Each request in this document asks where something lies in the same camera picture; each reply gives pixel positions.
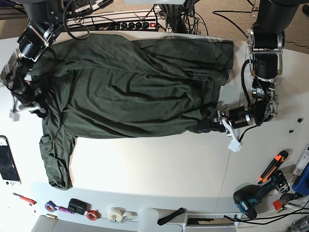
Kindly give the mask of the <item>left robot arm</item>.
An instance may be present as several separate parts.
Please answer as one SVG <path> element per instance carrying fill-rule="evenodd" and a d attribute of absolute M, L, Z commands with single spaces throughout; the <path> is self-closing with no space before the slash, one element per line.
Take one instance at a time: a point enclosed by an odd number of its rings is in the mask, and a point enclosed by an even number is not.
<path fill-rule="evenodd" d="M 261 126 L 277 116 L 276 79 L 282 75 L 285 29 L 305 0 L 259 0 L 249 12 L 256 20 L 245 34 L 249 58 L 241 68 L 241 87 L 247 105 L 225 108 L 214 113 L 205 124 L 206 131 L 227 132 Z"/>

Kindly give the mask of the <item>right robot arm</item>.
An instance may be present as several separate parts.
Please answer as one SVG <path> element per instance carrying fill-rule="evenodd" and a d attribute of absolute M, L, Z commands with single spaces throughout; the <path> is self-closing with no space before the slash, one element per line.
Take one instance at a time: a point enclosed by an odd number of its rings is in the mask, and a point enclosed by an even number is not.
<path fill-rule="evenodd" d="M 19 47 L 4 66 L 0 82 L 21 102 L 13 112 L 28 110 L 39 117 L 48 114 L 46 87 L 42 81 L 29 84 L 26 74 L 46 51 L 53 54 L 52 61 L 58 64 L 61 58 L 85 58 L 86 39 L 90 35 L 87 26 L 68 20 L 85 17 L 93 12 L 89 0 L 23 0 L 21 4 L 28 16 L 26 30 L 18 39 Z"/>

